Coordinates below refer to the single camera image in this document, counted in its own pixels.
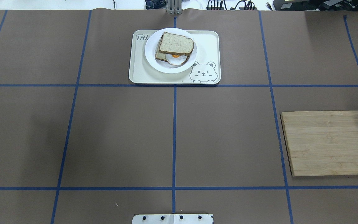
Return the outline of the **wooden cutting board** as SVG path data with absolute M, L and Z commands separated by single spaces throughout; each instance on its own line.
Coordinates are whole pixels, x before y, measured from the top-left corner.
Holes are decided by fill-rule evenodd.
M 358 175 L 358 110 L 282 112 L 294 177 Z

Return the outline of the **white bread slice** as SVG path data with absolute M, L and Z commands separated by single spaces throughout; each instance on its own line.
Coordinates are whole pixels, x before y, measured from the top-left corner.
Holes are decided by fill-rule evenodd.
M 190 55 L 194 50 L 194 41 L 183 35 L 164 32 L 157 46 L 157 53 L 170 55 Z

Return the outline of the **white round plate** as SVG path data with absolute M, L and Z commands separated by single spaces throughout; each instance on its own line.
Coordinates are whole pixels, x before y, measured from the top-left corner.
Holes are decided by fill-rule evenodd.
M 188 55 L 189 58 L 187 62 L 184 63 L 183 65 L 173 66 L 168 64 L 167 62 L 155 59 L 155 54 L 157 53 L 156 52 L 157 46 L 164 32 L 183 35 L 194 41 L 195 44 L 194 50 L 190 55 Z M 184 72 L 185 70 L 189 69 L 192 66 L 192 64 L 196 61 L 197 50 L 198 50 L 197 44 L 192 34 L 179 28 L 170 27 L 170 28 L 164 28 L 162 30 L 158 30 L 154 34 L 152 34 L 145 43 L 144 53 L 145 53 L 146 60 L 152 66 L 152 68 L 156 69 L 159 72 L 163 72 L 167 74 L 176 74 L 176 73 Z

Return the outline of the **cream rectangular tray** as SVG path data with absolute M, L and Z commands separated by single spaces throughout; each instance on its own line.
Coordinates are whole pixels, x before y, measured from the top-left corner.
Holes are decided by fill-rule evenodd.
M 220 43 L 216 32 L 185 30 L 194 36 L 197 57 L 184 72 L 159 72 L 145 58 L 145 43 L 158 30 L 137 30 L 132 37 L 128 78 L 135 84 L 156 85 L 215 85 L 221 80 Z

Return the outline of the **aluminium frame post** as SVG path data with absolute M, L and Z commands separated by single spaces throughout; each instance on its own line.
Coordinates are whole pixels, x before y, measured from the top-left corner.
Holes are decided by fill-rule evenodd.
M 165 0 L 165 5 L 169 15 L 182 14 L 182 0 Z

